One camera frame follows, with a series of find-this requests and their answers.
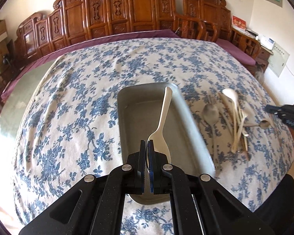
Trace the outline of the brown wooden chopstick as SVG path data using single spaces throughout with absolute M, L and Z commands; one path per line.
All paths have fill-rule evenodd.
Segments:
M 227 110 L 227 113 L 228 113 L 229 119 L 231 120 L 231 123 L 233 124 L 232 131 L 237 132 L 237 130 L 234 130 L 234 125 L 236 124 L 236 122 L 235 122 L 236 119 L 234 119 L 234 116 L 233 116 L 233 112 L 232 112 L 233 109 L 229 107 L 228 101 L 223 94 L 218 93 L 218 95 L 219 95 L 219 98 L 222 101 L 225 109 Z M 247 143 L 247 141 L 244 138 L 244 136 L 242 135 L 240 137 L 240 143 L 239 143 L 240 147 L 237 147 L 237 152 L 244 153 L 247 161 L 249 161 L 250 158 L 249 158 L 248 147 L 246 146 L 246 143 Z

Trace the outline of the metal fork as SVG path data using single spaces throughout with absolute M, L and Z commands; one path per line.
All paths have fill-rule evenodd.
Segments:
M 216 105 L 216 99 L 214 98 L 214 96 L 211 96 L 211 95 L 207 95 L 205 98 L 205 103 L 207 104 L 212 104 L 212 105 Z

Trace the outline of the large metal spoon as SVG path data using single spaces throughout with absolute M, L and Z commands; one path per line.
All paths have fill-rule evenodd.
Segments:
M 219 112 L 216 106 L 211 103 L 205 105 L 202 111 L 202 116 L 206 123 L 210 126 L 212 132 L 212 144 L 213 144 L 213 159 L 215 164 L 217 164 L 218 156 L 217 156 L 217 145 L 216 145 L 216 132 L 214 129 L 214 125 L 219 120 Z

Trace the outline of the white plastic spork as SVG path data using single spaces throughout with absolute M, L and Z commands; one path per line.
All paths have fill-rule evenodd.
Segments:
M 171 163 L 171 155 L 168 145 L 163 136 L 163 128 L 166 122 L 169 106 L 172 100 L 172 89 L 165 87 L 165 94 L 162 102 L 161 113 L 157 129 L 148 137 L 148 141 L 152 140 L 155 152 L 165 154 L 169 163 Z

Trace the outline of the small metal spoon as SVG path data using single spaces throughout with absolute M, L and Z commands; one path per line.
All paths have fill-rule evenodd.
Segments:
M 260 127 L 261 129 L 267 129 L 271 126 L 268 120 L 262 120 L 258 124 L 244 124 L 244 127 Z

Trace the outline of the cream chopstick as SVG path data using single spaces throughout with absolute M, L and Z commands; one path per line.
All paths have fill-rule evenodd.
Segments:
M 239 128 L 238 128 L 237 134 L 236 134 L 235 142 L 233 143 L 233 146 L 232 146 L 232 149 L 231 149 L 231 151 L 233 153 L 236 153 L 236 151 L 237 151 L 239 141 L 240 141 L 240 137 L 241 137 L 241 134 L 242 134 L 242 131 L 243 131 L 243 128 L 244 128 L 244 121 L 245 121 L 245 119 L 247 117 L 247 114 L 244 111 L 242 111 L 242 109 L 239 109 L 239 112 L 240 112 L 240 115 L 242 117 L 241 117 L 240 125 L 239 125 Z

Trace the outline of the small fluffy dog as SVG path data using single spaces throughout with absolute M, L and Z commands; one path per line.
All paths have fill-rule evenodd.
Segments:
M 254 77 L 261 85 L 264 83 L 264 72 L 261 65 L 257 65 L 257 69 L 254 73 Z

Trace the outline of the wooden side table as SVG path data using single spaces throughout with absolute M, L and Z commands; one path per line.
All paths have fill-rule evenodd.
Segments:
M 273 55 L 273 52 L 271 50 L 268 50 L 266 47 L 261 46 L 258 56 L 254 59 L 257 65 L 262 68 L 263 72 L 266 71 L 269 65 L 269 58 L 271 55 Z

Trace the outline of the white router box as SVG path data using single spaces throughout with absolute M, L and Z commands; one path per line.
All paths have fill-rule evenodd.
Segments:
M 273 50 L 274 45 L 275 45 L 275 41 L 273 39 L 271 39 L 270 37 L 260 34 L 259 35 L 259 41 L 261 46 L 265 47 L 268 50 Z

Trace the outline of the blue floral tablecloth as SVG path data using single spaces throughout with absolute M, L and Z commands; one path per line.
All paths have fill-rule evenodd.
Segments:
M 273 101 L 262 85 L 213 42 L 132 39 L 69 52 L 37 86 L 16 138 L 14 199 L 21 224 L 31 222 L 83 176 L 104 176 L 121 165 L 118 92 L 162 82 L 178 86 L 207 149 L 213 146 L 212 132 L 202 111 L 204 98 L 214 96 L 217 179 L 250 210 L 264 203 L 294 161 L 294 142 L 289 129 L 264 111 Z M 218 95 L 226 88 L 238 94 L 240 120 L 239 109 L 247 114 L 244 124 L 271 123 L 267 129 L 243 128 L 249 161 L 244 153 L 231 151 L 233 124 Z

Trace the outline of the red card on table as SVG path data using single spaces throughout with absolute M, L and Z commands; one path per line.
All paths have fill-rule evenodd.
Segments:
M 241 31 L 246 30 L 246 21 L 235 15 L 232 15 L 231 17 L 231 24 L 232 24 L 232 27 L 236 28 L 237 30 L 241 30 Z

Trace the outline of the grey metal utensil tray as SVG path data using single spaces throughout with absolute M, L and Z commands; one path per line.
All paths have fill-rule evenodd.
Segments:
M 186 174 L 215 176 L 210 152 L 178 86 L 147 83 L 121 89 L 117 95 L 122 159 L 153 140 L 155 151 Z

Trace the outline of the purple sofa cushion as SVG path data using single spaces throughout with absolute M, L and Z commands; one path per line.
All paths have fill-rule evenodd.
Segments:
M 64 55 L 68 52 L 73 52 L 75 50 L 93 47 L 105 43 L 110 42 L 116 42 L 121 40 L 130 40 L 130 39 L 142 39 L 142 38 L 179 38 L 177 34 L 175 34 L 173 31 L 169 29 L 165 30 L 154 30 L 154 31 L 140 31 L 140 32 L 131 32 L 131 33 L 121 33 L 121 34 L 115 34 L 112 36 L 106 36 L 106 37 L 100 37 L 95 38 L 92 40 L 87 40 L 84 42 L 80 42 L 77 44 L 74 44 L 69 47 L 65 47 L 63 49 L 57 50 L 55 52 L 52 52 L 50 54 L 47 54 L 46 56 L 43 56 L 39 58 L 36 61 L 33 61 L 25 66 L 25 68 L 22 70 L 22 72 L 17 76 L 15 80 L 13 80 L 7 87 L 7 89 L 1 94 L 1 98 L 3 102 L 6 102 L 11 93 L 13 92 L 14 88 L 16 87 L 19 80 L 22 78 L 24 74 L 27 72 L 30 72 L 34 70 L 35 68 L 38 68 L 39 66 L 55 60 L 56 58 L 60 57 L 61 55 Z

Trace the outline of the carved wooden sofa bench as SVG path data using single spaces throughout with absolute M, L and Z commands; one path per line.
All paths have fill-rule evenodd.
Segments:
M 24 66 L 87 40 L 164 29 L 200 39 L 205 24 L 178 14 L 175 0 L 56 0 L 52 13 L 34 13 L 19 25 L 15 56 Z

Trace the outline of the white wall panel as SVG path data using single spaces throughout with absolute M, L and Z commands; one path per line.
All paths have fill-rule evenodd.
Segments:
M 277 77 L 280 77 L 289 58 L 289 53 L 277 43 L 274 44 L 272 53 L 273 54 L 268 59 L 268 67 L 274 72 Z

